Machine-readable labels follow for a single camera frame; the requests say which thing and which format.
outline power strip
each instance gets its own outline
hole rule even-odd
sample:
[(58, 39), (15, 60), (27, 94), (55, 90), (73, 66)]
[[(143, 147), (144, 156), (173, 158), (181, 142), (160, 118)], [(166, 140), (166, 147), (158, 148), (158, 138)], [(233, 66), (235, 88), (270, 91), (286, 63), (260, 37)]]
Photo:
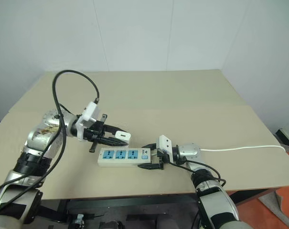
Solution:
[(149, 162), (149, 148), (101, 148), (97, 160), (101, 167), (134, 167)]

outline white wall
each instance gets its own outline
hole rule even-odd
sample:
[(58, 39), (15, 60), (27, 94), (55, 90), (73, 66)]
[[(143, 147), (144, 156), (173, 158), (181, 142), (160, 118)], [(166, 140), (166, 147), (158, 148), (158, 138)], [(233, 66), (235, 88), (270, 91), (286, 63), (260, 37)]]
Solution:
[(289, 0), (0, 0), (0, 119), (44, 71), (223, 69), (274, 131), (287, 66)]
[(251, 3), (223, 73), (271, 132), (289, 133), (289, 0)]

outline white power cable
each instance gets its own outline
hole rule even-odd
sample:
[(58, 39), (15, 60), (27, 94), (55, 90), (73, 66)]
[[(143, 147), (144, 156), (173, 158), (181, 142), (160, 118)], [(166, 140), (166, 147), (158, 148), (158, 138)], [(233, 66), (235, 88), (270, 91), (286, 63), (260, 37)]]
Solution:
[(278, 145), (265, 145), (265, 146), (243, 146), (243, 147), (237, 147), (237, 148), (230, 148), (230, 149), (201, 149), (202, 151), (212, 151), (212, 152), (217, 152), (217, 151), (230, 151), (230, 150), (238, 150), (238, 149), (253, 149), (253, 148), (266, 148), (266, 147), (276, 147), (283, 149), (284, 152), (286, 152), (285, 148), (282, 146)]

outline beige tabletop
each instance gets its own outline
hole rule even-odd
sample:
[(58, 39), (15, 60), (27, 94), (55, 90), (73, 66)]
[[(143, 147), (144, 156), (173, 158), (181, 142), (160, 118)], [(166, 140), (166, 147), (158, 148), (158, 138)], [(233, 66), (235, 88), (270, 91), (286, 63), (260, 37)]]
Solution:
[[(109, 125), (132, 134), (131, 146), (156, 142), (162, 134), (181, 145), (201, 148), (278, 145), (251, 107), (219, 70), (88, 73), (100, 90), (101, 114)], [(47, 73), (0, 123), (0, 184), (15, 166), (28, 133), (54, 109)], [(63, 75), (59, 101), (79, 114), (96, 93), (85, 79)], [(41, 187), (44, 199), (193, 193), (190, 173), (171, 165), (164, 170), (99, 167), (91, 143), (68, 138), (64, 156)], [(289, 156), (280, 148), (202, 152), (207, 164), (227, 180), (227, 191), (289, 186)]]

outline red floor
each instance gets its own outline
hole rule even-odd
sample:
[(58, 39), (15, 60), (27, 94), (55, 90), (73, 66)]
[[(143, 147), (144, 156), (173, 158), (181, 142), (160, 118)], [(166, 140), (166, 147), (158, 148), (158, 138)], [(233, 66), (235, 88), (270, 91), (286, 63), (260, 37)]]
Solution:
[(241, 204), (237, 208), (240, 220), (254, 229), (289, 229), (258, 199)]

